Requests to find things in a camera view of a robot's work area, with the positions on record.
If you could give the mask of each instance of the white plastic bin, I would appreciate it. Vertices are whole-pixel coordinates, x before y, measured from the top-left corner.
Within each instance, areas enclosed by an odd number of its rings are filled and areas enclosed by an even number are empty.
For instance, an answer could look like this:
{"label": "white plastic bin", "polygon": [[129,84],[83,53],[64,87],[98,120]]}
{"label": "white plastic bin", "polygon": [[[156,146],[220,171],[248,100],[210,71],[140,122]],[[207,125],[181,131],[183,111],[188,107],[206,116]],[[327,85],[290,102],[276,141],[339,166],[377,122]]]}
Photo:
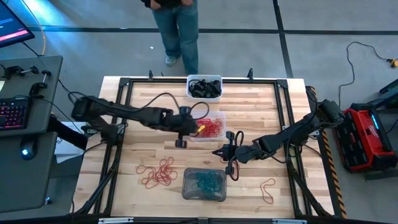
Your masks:
{"label": "white plastic bin", "polygon": [[[194,98],[192,97],[192,94],[189,92],[189,85],[188,84],[193,84],[198,81],[192,81],[191,80],[205,80],[206,82],[212,82],[212,81],[220,81],[221,83],[221,95],[216,98]],[[217,103],[220,101],[221,97],[223,96],[223,77],[219,75],[189,75],[187,78],[187,96],[190,101],[193,102],[198,102],[198,101],[203,101],[203,102],[209,102],[209,103]]]}
{"label": "white plastic bin", "polygon": [[[206,111],[192,111],[191,115],[193,119],[197,119],[197,118],[201,118],[202,116],[204,116],[206,114]],[[223,123],[223,126],[220,129],[220,133],[217,134],[216,137],[214,138],[195,138],[195,137],[191,137],[190,140],[191,141],[222,141],[225,140],[225,136],[226,136],[226,118],[225,118],[225,114],[222,111],[210,111],[209,114],[203,118],[206,119],[209,118],[211,119],[211,122],[215,122],[216,119],[220,119],[221,122]]]}

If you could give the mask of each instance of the jeans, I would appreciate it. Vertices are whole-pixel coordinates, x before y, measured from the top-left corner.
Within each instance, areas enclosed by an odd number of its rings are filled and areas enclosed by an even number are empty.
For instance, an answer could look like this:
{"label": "jeans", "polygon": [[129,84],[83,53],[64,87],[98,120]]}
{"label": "jeans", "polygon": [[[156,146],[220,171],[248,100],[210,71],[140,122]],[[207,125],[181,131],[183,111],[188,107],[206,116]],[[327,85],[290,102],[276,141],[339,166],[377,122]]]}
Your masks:
{"label": "jeans", "polygon": [[197,75],[198,1],[194,0],[194,4],[188,7],[162,8],[152,12],[162,36],[166,55],[175,58],[182,55],[186,73]]}

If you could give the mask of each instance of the computer mouse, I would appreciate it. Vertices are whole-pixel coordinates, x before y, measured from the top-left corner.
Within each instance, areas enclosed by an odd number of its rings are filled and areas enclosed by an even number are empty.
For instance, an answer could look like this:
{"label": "computer mouse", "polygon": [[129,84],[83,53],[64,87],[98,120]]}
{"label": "computer mouse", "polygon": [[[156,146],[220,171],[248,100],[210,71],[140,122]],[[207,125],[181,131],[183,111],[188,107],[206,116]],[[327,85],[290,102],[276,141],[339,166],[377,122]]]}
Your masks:
{"label": "computer mouse", "polygon": [[21,156],[25,160],[33,159],[37,154],[36,139],[23,139],[21,141]]}

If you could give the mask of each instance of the gray floor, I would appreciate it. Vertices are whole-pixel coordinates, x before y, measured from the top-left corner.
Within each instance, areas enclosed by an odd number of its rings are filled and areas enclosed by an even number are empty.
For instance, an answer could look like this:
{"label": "gray floor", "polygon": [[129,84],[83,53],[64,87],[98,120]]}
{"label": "gray floor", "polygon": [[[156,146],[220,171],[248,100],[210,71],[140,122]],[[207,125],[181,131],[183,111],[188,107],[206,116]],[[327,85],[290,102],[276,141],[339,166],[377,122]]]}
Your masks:
{"label": "gray floor", "polygon": [[[25,0],[40,23],[65,27],[154,28],[149,10],[139,0]],[[199,0],[200,27],[212,29],[277,29],[272,0]],[[20,0],[9,5],[30,25],[34,19]],[[280,1],[285,29],[290,30],[398,30],[396,0],[294,0]],[[42,39],[27,43],[40,51]],[[82,33],[47,32],[46,55],[63,55],[61,80],[71,90],[98,95],[105,75],[183,75],[182,63],[164,65],[164,50],[156,33]],[[382,57],[397,57],[397,36],[390,35],[286,35],[287,48],[295,78],[304,78],[317,89],[320,100],[337,100],[338,85],[352,80],[346,59],[346,46],[360,41],[375,46]],[[224,77],[244,77],[249,68],[255,77],[285,78],[285,65],[278,34],[200,34],[200,73]],[[352,45],[351,60],[356,79],[342,88],[341,107],[376,97],[380,88],[398,76],[388,63],[379,60],[366,47]],[[33,57],[23,45],[0,49],[0,59]],[[72,106],[59,88],[55,103],[66,114]],[[395,116],[383,119],[389,128]],[[390,133],[393,138],[397,131]],[[349,218],[398,223],[398,179],[365,182],[362,174],[349,174],[340,165],[332,146],[344,203]],[[65,166],[79,167],[79,161]],[[53,205],[21,213],[0,214],[0,219],[66,214],[76,177],[52,180],[49,192]]]}

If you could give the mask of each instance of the gray desk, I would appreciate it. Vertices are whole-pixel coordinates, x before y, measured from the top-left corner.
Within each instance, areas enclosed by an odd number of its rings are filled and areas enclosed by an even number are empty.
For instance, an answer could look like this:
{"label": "gray desk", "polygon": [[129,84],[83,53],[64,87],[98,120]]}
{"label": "gray desk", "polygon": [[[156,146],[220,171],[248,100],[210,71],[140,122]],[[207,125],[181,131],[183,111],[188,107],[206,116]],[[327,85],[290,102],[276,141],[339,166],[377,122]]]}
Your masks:
{"label": "gray desk", "polygon": [[40,134],[37,155],[23,160],[20,137],[0,138],[0,212],[39,208],[49,184],[57,134]]}
{"label": "gray desk", "polygon": [[[61,56],[41,57],[41,58],[19,58],[10,60],[0,60],[0,64],[5,67],[20,66],[24,70],[28,70],[30,66],[36,66],[39,71],[48,70],[52,73],[51,77],[47,77],[46,84],[48,87],[39,92],[44,99],[53,102],[55,90],[57,89],[58,78],[60,76],[63,58]],[[3,70],[0,69],[0,77],[3,76]],[[0,90],[0,98],[12,98],[16,95],[29,95],[31,86],[43,80],[43,74],[26,73],[25,77],[13,76],[10,80],[0,78],[3,87]],[[45,133],[49,125],[50,113],[52,105],[43,100],[33,100],[30,109],[29,122],[26,129],[0,131],[0,137],[15,136],[24,134]]]}

